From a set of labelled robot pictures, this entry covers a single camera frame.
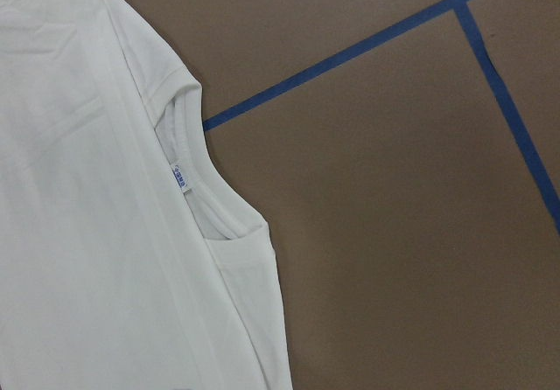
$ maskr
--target brown surface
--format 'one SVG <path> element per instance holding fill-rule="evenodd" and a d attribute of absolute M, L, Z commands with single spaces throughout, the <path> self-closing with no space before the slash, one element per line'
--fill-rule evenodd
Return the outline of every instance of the brown surface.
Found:
<path fill-rule="evenodd" d="M 560 243 L 467 51 L 447 14 L 208 133 L 271 222 L 297 390 L 560 383 Z"/>
<path fill-rule="evenodd" d="M 470 5 L 560 192 L 560 0 L 474 0 Z"/>
<path fill-rule="evenodd" d="M 207 118 L 437 0 L 127 1 Z M 560 190 L 560 2 L 470 6 Z M 560 240 L 453 14 L 207 139 L 270 222 L 295 390 L 560 388 Z"/>
<path fill-rule="evenodd" d="M 205 118 L 437 0 L 128 0 L 192 67 Z"/>

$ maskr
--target folded shirt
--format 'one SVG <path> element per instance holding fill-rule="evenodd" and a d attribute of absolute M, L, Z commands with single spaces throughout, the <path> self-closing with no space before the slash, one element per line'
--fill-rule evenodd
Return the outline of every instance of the folded shirt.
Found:
<path fill-rule="evenodd" d="M 0 0 L 0 386 L 291 390 L 263 216 L 124 0 Z"/>

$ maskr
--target clothing label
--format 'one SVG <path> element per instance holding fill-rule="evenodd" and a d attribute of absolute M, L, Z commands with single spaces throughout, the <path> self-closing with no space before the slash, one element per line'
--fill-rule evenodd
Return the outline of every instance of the clothing label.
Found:
<path fill-rule="evenodd" d="M 171 164 L 171 169 L 173 170 L 173 174 L 175 175 L 175 179 L 177 180 L 178 186 L 181 188 L 183 193 L 190 191 L 192 186 L 188 182 L 186 176 L 181 172 L 181 168 L 178 164 Z"/>

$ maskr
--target white fabric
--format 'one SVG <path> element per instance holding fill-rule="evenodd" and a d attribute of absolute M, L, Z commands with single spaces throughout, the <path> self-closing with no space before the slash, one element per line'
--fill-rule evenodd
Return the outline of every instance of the white fabric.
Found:
<path fill-rule="evenodd" d="M 0 0 L 3 390 L 291 389 L 269 225 L 200 100 L 124 0 Z"/>

